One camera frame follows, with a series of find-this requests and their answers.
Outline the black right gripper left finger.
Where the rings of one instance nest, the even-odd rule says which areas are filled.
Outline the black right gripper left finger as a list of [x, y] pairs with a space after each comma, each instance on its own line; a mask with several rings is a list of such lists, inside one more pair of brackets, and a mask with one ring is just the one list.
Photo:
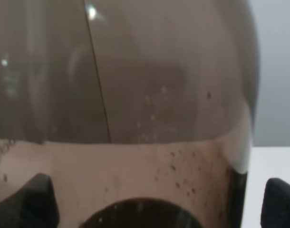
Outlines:
[[0, 228], [56, 228], [59, 210], [49, 175], [38, 173], [0, 201]]

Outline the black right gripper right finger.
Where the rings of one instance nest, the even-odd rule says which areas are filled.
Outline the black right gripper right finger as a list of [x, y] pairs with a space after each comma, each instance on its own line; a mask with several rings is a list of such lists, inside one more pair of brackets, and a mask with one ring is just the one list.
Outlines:
[[268, 179], [261, 209], [262, 228], [290, 228], [290, 184]]

